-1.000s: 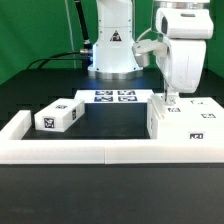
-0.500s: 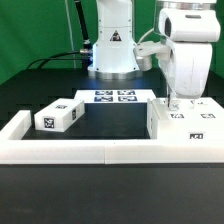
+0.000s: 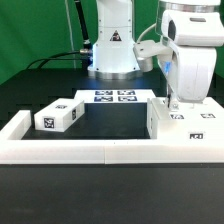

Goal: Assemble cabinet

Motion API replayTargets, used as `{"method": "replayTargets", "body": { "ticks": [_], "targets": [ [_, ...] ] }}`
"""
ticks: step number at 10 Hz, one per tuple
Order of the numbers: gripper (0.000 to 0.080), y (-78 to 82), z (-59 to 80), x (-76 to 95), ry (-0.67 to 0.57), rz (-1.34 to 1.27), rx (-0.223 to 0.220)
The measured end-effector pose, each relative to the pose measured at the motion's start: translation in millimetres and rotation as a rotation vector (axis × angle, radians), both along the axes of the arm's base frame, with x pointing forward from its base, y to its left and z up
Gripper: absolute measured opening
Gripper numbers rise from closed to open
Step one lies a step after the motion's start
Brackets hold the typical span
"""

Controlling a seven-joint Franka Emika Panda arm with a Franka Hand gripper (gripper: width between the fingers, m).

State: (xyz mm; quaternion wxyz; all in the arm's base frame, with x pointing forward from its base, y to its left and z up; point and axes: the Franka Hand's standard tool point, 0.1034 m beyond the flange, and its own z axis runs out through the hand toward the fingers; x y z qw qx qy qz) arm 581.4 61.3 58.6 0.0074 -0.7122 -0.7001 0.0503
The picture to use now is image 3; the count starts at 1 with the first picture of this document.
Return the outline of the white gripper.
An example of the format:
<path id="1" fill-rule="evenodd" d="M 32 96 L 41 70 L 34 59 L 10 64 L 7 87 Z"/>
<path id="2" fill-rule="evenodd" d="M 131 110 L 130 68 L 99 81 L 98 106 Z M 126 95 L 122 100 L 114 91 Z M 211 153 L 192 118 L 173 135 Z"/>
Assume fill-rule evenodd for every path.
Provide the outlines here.
<path id="1" fill-rule="evenodd" d="M 167 80 L 167 107 L 179 110 L 180 102 L 202 102 L 215 69 L 216 47 L 224 44 L 224 27 L 218 12 L 197 13 L 165 10 L 160 43 L 170 53 L 158 56 Z"/>

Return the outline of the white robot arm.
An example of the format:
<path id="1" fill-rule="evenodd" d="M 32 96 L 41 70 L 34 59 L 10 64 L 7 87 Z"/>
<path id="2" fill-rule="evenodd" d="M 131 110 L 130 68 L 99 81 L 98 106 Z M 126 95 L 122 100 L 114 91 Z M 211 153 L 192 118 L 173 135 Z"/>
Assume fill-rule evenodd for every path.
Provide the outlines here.
<path id="1" fill-rule="evenodd" d="M 88 73 L 102 79 L 126 79 L 153 69 L 153 58 L 167 80 L 167 107 L 201 103 L 215 69 L 216 49 L 224 45 L 221 0 L 158 0 L 151 26 L 158 42 L 134 36 L 133 0 L 96 0 L 98 39 Z"/>

